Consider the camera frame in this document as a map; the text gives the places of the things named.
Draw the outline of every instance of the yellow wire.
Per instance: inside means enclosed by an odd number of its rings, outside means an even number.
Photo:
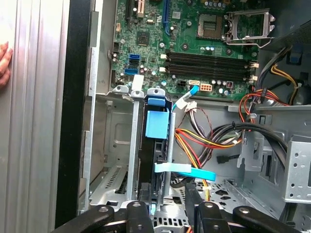
[[[206,143],[209,143],[209,144],[212,144],[212,145],[215,145],[215,146],[217,146],[217,147],[229,148],[229,147],[233,147],[233,146],[236,145],[236,144],[223,145],[223,144],[214,143],[214,142],[208,141],[208,140],[205,139],[205,138],[200,137],[199,135],[196,135],[195,133],[193,133],[193,132],[191,132],[191,131],[189,131],[189,130],[185,130],[185,129],[178,129],[178,130],[185,131],[185,132],[187,132],[187,133],[193,135],[194,137],[199,138],[199,139],[201,139],[202,141],[204,141],[204,142],[206,142]]]
[[[276,74],[276,75],[281,76],[281,77],[284,77],[285,79],[288,79],[289,81],[291,81],[294,84],[294,92],[293,92],[293,94],[291,96],[291,99],[290,99],[290,104],[292,105],[293,101],[294,101],[294,97],[295,97],[295,95],[296,95],[296,93],[298,91],[298,86],[297,86],[295,80],[289,74],[287,74],[284,71],[278,69],[276,67],[276,64],[271,67],[271,73]]]
[[[185,151],[186,155],[190,159],[190,161],[193,164],[193,166],[195,168],[198,168],[197,164],[194,161],[194,158],[193,158],[192,154],[190,153],[190,151],[187,148],[186,144],[183,142],[183,139],[177,133],[175,133],[175,137],[178,140],[178,142],[181,144],[183,150]],[[203,186],[205,187],[205,198],[206,198],[206,200],[209,200],[208,184],[207,184],[206,180],[202,180],[202,182],[203,182]]]

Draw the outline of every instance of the side panel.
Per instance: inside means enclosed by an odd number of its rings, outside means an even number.
[[[0,233],[47,233],[55,222],[69,0],[0,5],[1,36],[14,47],[12,78],[0,91]]]

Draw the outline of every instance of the black plastic clip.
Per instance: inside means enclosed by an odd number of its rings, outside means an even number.
[[[260,95],[260,103],[263,103],[263,102],[264,102],[265,97],[266,97],[266,95],[267,95],[267,91],[268,91],[267,88],[264,88],[264,89],[262,90],[262,93],[261,93],[261,95]]]
[[[235,122],[234,121],[232,122],[232,127],[233,127],[233,130],[235,131]]]

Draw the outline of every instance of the chip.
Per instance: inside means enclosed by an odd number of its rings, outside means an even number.
[[[199,17],[198,37],[221,40],[223,18],[217,15],[202,14]]]
[[[148,46],[150,40],[149,32],[137,32],[137,45]]]

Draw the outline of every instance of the ram slot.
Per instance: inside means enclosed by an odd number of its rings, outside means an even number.
[[[241,59],[195,55],[187,53],[169,53],[168,62],[172,64],[209,65],[227,68],[248,69],[249,62]]]
[[[217,68],[208,67],[193,67],[185,65],[169,65],[168,71],[172,75],[181,76],[198,76],[211,79],[223,79],[243,81],[245,78],[248,79],[250,73],[241,70],[223,70]]]

